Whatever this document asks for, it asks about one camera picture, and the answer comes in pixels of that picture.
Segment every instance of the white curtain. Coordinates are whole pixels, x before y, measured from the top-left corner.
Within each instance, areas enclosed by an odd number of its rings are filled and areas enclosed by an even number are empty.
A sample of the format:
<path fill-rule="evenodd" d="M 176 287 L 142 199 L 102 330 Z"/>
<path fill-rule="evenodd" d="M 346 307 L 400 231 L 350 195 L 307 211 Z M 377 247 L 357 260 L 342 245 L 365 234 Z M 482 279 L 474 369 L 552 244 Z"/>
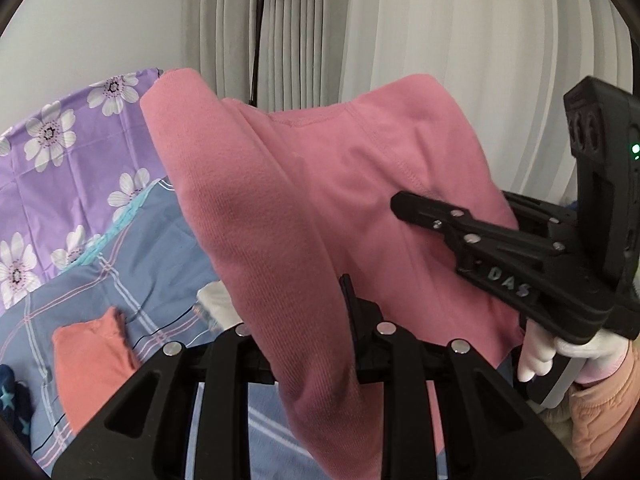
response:
<path fill-rule="evenodd" d="M 256 0 L 193 1 L 190 65 L 247 101 Z M 562 96 L 586 75 L 632 89 L 628 29 L 609 0 L 265 0 L 259 68 L 268 111 L 429 73 L 476 129 L 498 186 L 560 203 L 577 194 Z"/>
<path fill-rule="evenodd" d="M 586 75 L 630 91 L 630 37 L 609 0 L 350 0 L 340 100 L 415 72 L 458 101 L 501 188 L 567 202 L 562 96 Z"/>

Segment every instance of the navy star-print fabric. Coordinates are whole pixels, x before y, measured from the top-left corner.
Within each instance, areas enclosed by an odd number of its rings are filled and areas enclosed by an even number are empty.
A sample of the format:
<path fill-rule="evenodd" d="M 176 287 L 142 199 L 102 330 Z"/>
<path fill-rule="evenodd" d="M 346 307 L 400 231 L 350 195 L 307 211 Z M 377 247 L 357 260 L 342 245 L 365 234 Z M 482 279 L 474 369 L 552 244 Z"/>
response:
<path fill-rule="evenodd" d="M 26 386 L 15 382 L 14 372 L 0 365 L 0 416 L 31 452 L 31 396 Z"/>

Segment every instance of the white glove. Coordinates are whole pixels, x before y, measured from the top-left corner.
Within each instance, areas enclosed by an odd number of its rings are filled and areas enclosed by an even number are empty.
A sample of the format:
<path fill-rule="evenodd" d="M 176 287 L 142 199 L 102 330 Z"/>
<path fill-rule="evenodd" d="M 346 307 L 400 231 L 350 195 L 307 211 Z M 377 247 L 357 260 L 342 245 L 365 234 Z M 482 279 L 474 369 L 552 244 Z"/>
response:
<path fill-rule="evenodd" d="M 535 375 L 549 373 L 556 353 L 566 357 L 585 358 L 587 362 L 576 378 L 580 384 L 594 383 L 613 375 L 625 360 L 629 341 L 608 330 L 598 330 L 584 345 L 573 345 L 552 336 L 532 320 L 527 320 L 527 329 L 518 362 L 518 380 L 530 381 Z"/>

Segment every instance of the white wall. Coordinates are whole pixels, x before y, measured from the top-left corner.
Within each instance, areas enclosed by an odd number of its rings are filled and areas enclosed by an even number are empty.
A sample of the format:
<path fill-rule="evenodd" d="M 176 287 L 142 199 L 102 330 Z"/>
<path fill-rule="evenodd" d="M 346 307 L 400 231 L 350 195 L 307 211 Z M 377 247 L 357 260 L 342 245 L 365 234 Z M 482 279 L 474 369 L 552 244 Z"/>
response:
<path fill-rule="evenodd" d="M 0 37 L 0 131 L 92 82 L 185 66 L 183 0 L 25 0 Z"/>

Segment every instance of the pink jacket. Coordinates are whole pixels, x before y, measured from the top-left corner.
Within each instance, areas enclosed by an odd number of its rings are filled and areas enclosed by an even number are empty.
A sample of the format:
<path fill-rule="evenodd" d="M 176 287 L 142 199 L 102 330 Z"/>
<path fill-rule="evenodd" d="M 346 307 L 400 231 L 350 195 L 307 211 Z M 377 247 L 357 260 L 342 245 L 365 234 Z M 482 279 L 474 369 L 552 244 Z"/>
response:
<path fill-rule="evenodd" d="M 357 383 L 338 275 L 418 338 L 465 338 L 493 366 L 522 341 L 515 311 L 459 278 L 439 235 L 389 209 L 405 189 L 516 227 L 473 129 L 430 76 L 266 114 L 176 70 L 142 109 L 187 222 L 271 362 L 292 430 L 333 478 L 379 477 L 382 439 L 380 389 Z"/>

